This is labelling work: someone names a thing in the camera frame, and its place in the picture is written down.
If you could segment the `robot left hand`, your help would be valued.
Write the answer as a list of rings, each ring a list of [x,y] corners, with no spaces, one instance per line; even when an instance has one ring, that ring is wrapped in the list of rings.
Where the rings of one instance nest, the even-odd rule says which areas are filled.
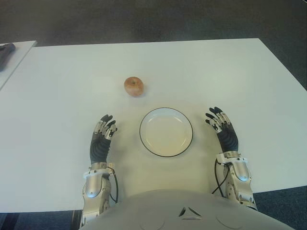
[[[112,115],[104,115],[96,124],[90,144],[91,164],[106,163],[111,139],[117,131],[116,121]]]

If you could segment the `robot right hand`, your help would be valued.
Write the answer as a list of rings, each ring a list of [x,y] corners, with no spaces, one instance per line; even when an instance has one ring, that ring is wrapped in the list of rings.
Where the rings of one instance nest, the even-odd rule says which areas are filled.
[[[238,151],[238,138],[226,113],[218,107],[209,110],[211,113],[205,113],[205,122],[216,132],[222,151]]]

